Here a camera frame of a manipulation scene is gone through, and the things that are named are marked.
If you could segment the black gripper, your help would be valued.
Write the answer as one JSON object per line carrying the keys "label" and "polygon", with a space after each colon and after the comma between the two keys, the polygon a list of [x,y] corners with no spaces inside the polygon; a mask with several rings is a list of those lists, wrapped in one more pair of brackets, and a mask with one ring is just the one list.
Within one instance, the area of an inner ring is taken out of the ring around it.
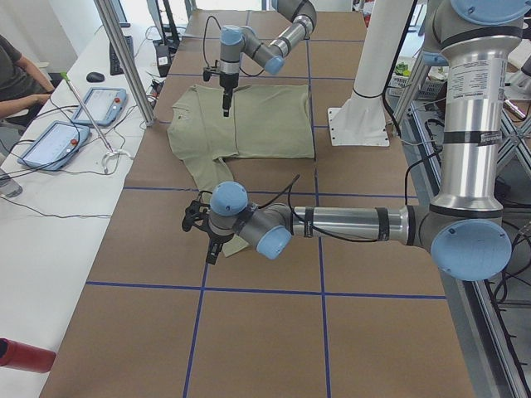
{"label": "black gripper", "polygon": [[219,77],[220,86],[224,89],[222,96],[222,112],[224,117],[228,117],[232,104],[233,90],[237,87],[237,74],[221,73]]}
{"label": "black gripper", "polygon": [[227,243],[234,236],[231,229],[218,228],[216,226],[208,226],[207,233],[209,236],[209,243],[207,248],[206,262],[209,265],[214,265],[221,252],[221,245]]}

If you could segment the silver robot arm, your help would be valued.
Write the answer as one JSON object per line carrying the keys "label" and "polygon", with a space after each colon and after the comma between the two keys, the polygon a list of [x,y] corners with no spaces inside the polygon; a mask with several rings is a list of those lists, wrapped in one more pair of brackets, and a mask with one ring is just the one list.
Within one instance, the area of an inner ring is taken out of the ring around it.
{"label": "silver robot arm", "polygon": [[354,243],[396,240],[421,247],[456,279],[480,281],[498,274],[512,254],[494,197],[505,71],[523,36],[527,1],[443,1],[431,6],[425,44],[449,64],[441,185],[429,206],[368,209],[259,208],[245,188],[223,182],[203,212],[210,237],[207,262],[239,236],[275,259],[295,235]]}
{"label": "silver robot arm", "polygon": [[276,75],[285,58],[303,40],[309,39],[317,25],[317,13],[311,1],[273,1],[272,7],[289,25],[270,41],[249,26],[224,25],[220,35],[220,55],[214,67],[222,87],[222,114],[230,113],[233,92],[239,84],[241,56],[246,55],[264,72]]}

